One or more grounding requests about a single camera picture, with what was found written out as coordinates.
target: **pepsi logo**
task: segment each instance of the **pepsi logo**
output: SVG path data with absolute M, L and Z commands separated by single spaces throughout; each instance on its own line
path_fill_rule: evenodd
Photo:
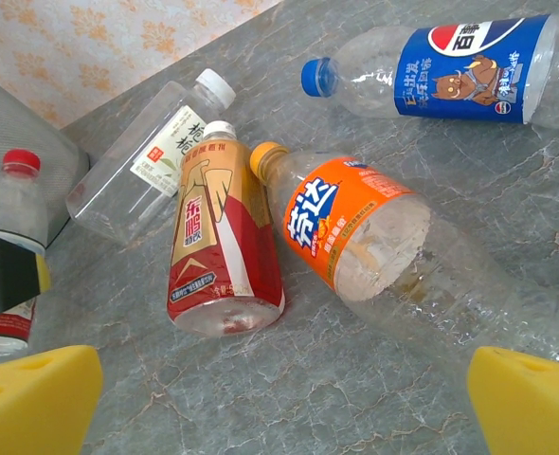
M 428 41 L 431 47 L 447 57 L 477 55 L 504 39 L 523 21 L 524 19 L 507 19 L 435 27 L 429 31 Z
M 507 101 L 499 101 L 495 104 L 495 111 L 497 114 L 504 116 L 511 112 L 511 105 Z

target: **white bottle cap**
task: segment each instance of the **white bottle cap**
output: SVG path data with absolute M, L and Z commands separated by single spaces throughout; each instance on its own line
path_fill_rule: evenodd
M 235 100 L 235 92 L 231 86 L 210 68 L 206 68 L 195 81 L 216 95 L 225 109 Z
M 237 139 L 235 128 L 233 128 L 233 125 L 228 121 L 215 120 L 206 125 L 206 128 L 204 128 L 204 137 L 213 135 L 214 133 L 226 133 Z

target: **blue bottle label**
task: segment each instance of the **blue bottle label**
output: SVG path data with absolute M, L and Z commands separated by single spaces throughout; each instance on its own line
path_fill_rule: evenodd
M 398 112 L 522 123 L 526 78 L 548 17 L 416 30 L 397 67 Z

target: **yellow sponge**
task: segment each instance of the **yellow sponge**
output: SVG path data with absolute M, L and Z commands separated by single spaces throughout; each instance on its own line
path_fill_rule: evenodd
M 0 365 L 0 454 L 79 454 L 102 390 L 97 351 L 69 346 Z
M 559 363 L 479 348 L 467 387 L 493 455 L 559 454 Z

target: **cartoon character on label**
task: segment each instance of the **cartoon character on label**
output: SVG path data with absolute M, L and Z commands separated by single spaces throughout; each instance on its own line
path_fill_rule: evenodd
M 465 66 L 464 73 L 457 70 L 455 74 L 434 79 L 437 88 L 433 97 L 470 100 L 483 106 L 501 101 L 515 103 L 523 64 L 517 62 L 518 56 L 514 54 L 510 56 L 512 64 L 507 68 L 499 67 L 496 60 L 477 55 L 472 64 Z

